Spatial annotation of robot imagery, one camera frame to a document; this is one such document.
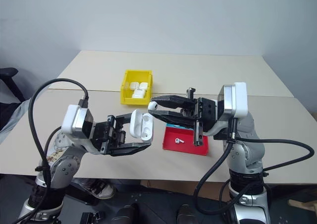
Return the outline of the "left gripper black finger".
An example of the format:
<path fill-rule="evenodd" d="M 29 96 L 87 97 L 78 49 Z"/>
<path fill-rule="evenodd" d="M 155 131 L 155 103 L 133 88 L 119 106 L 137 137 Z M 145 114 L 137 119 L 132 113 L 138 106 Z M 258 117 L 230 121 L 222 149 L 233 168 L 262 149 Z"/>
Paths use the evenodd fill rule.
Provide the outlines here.
<path fill-rule="evenodd" d="M 122 144 L 120 147 L 110 148 L 109 155 L 112 157 L 133 155 L 147 149 L 150 146 L 151 143 L 126 143 Z"/>
<path fill-rule="evenodd" d="M 129 124 L 131 121 L 132 113 L 122 114 L 115 117 L 116 125 Z"/>

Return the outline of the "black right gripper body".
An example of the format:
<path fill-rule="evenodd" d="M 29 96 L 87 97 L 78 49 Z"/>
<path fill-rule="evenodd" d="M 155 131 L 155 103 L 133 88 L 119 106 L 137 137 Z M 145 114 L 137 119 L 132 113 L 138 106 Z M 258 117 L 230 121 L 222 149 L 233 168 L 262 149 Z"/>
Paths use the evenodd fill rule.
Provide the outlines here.
<path fill-rule="evenodd" d="M 194 92 L 196 89 L 189 87 L 187 89 L 186 98 L 194 102 L 188 108 L 182 108 L 181 113 L 186 118 L 192 118 L 190 121 L 190 126 L 193 126 L 194 130 L 194 146 L 203 145 L 203 132 L 204 125 L 205 131 L 208 131 L 213 127 L 216 122 L 216 104 L 215 101 L 206 98 L 194 99 Z"/>

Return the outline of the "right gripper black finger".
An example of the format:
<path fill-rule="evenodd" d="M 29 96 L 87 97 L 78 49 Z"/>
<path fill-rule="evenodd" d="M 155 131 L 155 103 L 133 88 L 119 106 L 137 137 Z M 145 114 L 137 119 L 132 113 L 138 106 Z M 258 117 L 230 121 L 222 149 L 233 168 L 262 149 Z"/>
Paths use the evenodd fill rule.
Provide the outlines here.
<path fill-rule="evenodd" d="M 158 105 L 165 108 L 188 108 L 189 99 L 178 95 L 164 95 L 151 98 L 151 102 L 156 102 Z"/>
<path fill-rule="evenodd" d="M 194 124 L 196 122 L 195 118 L 186 117 L 179 112 L 149 110 L 149 114 L 165 123 L 187 128 L 194 128 Z"/>

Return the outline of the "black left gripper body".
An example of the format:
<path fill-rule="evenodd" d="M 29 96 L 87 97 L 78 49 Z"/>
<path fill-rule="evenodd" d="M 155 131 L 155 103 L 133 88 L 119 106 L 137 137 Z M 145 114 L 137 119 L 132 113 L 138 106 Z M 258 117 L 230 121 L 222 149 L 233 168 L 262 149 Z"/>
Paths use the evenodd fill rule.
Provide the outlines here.
<path fill-rule="evenodd" d="M 125 144 L 123 125 L 116 125 L 115 122 L 115 116 L 109 115 L 107 121 L 95 124 L 92 144 L 102 155 L 109 155 L 110 148 Z"/>

